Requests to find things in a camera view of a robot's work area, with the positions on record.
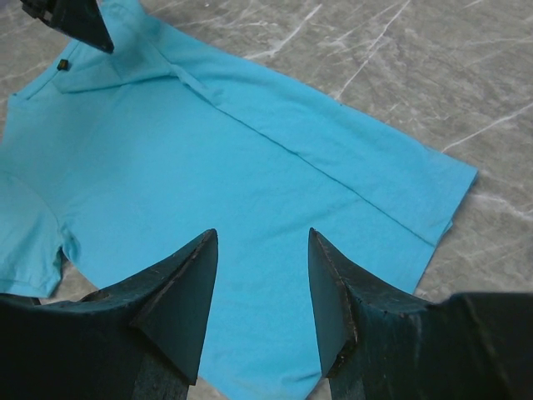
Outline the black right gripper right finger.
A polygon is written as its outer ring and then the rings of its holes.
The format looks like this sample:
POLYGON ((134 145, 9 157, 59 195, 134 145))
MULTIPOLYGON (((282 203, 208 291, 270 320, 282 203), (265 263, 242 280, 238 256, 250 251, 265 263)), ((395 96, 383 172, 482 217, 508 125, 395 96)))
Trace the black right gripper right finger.
POLYGON ((427 302, 358 266, 317 230, 309 232, 308 274, 333 398, 531 398, 530 293, 427 302))

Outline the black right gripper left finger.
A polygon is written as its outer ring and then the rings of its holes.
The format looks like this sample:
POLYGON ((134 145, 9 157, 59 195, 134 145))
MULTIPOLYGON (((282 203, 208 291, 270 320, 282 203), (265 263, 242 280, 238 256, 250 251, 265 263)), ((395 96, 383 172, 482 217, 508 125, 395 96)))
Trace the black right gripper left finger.
POLYGON ((186 398, 197 381, 217 260, 210 229, 76 302, 2 295, 2 398, 186 398))

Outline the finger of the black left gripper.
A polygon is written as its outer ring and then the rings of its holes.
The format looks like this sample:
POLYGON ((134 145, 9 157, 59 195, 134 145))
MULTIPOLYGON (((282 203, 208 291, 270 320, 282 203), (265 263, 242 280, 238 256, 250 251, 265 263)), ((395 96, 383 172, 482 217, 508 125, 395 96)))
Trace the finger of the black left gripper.
POLYGON ((114 44, 95 0, 22 0, 22 10, 49 28, 105 53, 114 44))

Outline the light blue t-shirt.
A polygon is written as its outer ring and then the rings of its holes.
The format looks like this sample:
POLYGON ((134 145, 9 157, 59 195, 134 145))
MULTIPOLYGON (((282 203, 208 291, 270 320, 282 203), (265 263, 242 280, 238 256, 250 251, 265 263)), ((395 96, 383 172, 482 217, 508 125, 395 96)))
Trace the light blue t-shirt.
POLYGON ((411 292, 474 167, 266 67, 107 1, 115 44, 73 41, 10 96, 1 289, 44 298, 65 255, 104 288, 219 237, 200 374, 231 399, 303 399, 320 378, 315 228, 411 292))

